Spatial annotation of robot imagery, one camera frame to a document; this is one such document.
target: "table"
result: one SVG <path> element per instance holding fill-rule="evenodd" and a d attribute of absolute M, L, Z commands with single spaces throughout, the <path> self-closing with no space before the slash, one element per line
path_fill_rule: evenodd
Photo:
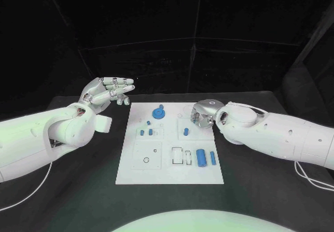
<path fill-rule="evenodd" d="M 48 109 L 80 97 L 55 97 Z M 250 104 L 274 113 L 286 110 L 270 91 L 242 93 L 130 95 L 133 102 L 198 102 L 218 99 Z M 175 210 L 211 209 L 268 220 L 309 232 L 334 230 L 334 193 L 299 176 L 294 162 L 245 145 L 229 143 L 214 126 L 224 185 L 116 185 L 130 106 L 110 105 L 110 133 L 96 133 L 87 146 L 54 162 L 48 180 L 15 208 L 0 212 L 2 232 L 110 232 L 132 221 Z M 311 178 L 333 183 L 326 168 L 303 163 Z M 0 207 L 35 190 L 49 165 L 0 184 Z"/>

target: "white foam board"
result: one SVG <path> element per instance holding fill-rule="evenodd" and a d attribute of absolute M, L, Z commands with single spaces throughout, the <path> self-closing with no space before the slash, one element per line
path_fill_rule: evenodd
<path fill-rule="evenodd" d="M 165 106 L 166 117 L 153 118 L 153 110 Z M 212 128 L 191 121 L 195 102 L 134 102 L 132 104 L 117 185 L 132 184 L 224 184 Z M 182 147 L 183 163 L 173 164 L 173 147 Z M 199 167 L 196 150 L 205 149 L 208 166 Z M 191 151 L 192 165 L 188 165 Z M 211 152 L 216 165 L 212 165 Z"/>

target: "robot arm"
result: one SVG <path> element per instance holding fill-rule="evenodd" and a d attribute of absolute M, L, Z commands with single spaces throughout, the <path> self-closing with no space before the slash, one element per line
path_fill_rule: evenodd
<path fill-rule="evenodd" d="M 96 131 L 110 132 L 111 118 L 98 113 L 113 100 L 119 105 L 130 104 L 124 93 L 134 89 L 133 83 L 126 78 L 96 78 L 80 102 L 0 122 L 0 182 L 26 175 L 85 146 Z"/>
<path fill-rule="evenodd" d="M 205 128 L 218 128 L 227 140 L 287 160 L 317 164 L 334 169 L 334 129 L 297 117 L 218 100 L 195 104 L 192 122 Z"/>

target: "robotic hand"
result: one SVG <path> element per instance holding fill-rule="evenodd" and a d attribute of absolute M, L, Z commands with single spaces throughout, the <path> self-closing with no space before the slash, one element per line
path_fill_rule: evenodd
<path fill-rule="evenodd" d="M 287 160 L 334 170 L 334 129 L 239 103 L 208 99 L 193 106 L 192 122 L 218 128 L 227 140 Z"/>
<path fill-rule="evenodd" d="M 0 122 L 0 182 L 26 175 L 87 145 L 96 131 L 110 132 L 111 118 L 98 113 L 114 100 L 130 105 L 124 93 L 134 89 L 133 83 L 126 78 L 96 78 L 80 102 Z"/>

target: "white cable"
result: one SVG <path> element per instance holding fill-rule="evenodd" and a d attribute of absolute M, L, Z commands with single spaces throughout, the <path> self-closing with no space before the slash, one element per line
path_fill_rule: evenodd
<path fill-rule="evenodd" d="M 300 171 L 299 171 L 299 169 L 297 169 L 297 164 L 299 164 L 299 166 L 300 166 L 300 169 L 301 169 L 304 175 L 300 173 Z M 309 182 L 310 182 L 316 187 L 319 187 L 319 188 L 322 188 L 322 189 L 326 189 L 326 190 L 330 190 L 330 191 L 334 191 L 334 186 L 333 186 L 333 185 L 329 185 L 329 184 L 323 183 L 322 181 L 317 181 L 317 180 L 314 180 L 314 179 L 311 179 L 311 178 L 309 177 L 309 175 L 306 174 L 304 169 L 303 169 L 303 167 L 301 167 L 299 161 L 294 162 L 294 169 L 296 169 L 299 175 L 300 175 L 303 178 L 306 178 L 306 179 L 309 180 Z M 332 187 L 332 188 L 322 187 L 322 186 L 317 185 L 313 181 L 317 182 L 317 183 L 320 183 L 320 184 L 323 184 L 323 185 L 326 185 L 326 186 L 329 186 L 329 187 Z"/>
<path fill-rule="evenodd" d="M 34 191 L 34 193 L 32 193 L 21 202 L 18 202 L 15 205 L 12 205 L 12 206 L 9 206 L 9 207 L 0 209 L 0 211 L 9 209 L 9 208 L 12 208 L 12 207 L 15 207 L 16 205 L 19 205 L 19 204 L 36 193 L 36 191 L 39 190 L 39 188 L 41 188 L 41 186 L 42 186 L 42 184 L 44 184 L 44 182 L 45 182 L 45 180 L 47 180 L 47 178 L 48 178 L 48 176 L 49 176 L 51 166 L 49 166 L 49 170 L 48 170 L 48 173 L 47 173 L 47 175 L 45 175 L 44 181 L 42 181 L 41 185 L 38 186 L 36 190 Z"/>
<path fill-rule="evenodd" d="M 263 113 L 265 113 L 265 114 L 268 113 L 265 110 L 263 110 L 263 109 L 260 109 L 260 108 L 257 108 L 257 107 L 254 107 L 254 106 L 251 106 L 251 105 L 242 104 L 242 103 L 229 102 L 228 105 L 239 105 L 239 106 L 244 106 L 244 107 L 257 109 L 257 110 L 260 110 L 260 111 L 261 111 Z"/>

